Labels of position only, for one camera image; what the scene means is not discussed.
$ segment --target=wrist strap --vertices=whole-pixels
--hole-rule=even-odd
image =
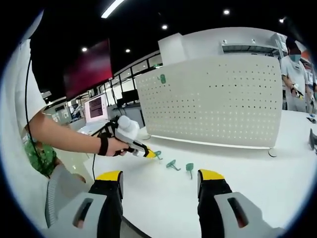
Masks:
[[[101,146],[98,155],[105,156],[108,150],[108,137],[105,133],[101,133],[100,135],[98,135],[98,137],[101,141]]]

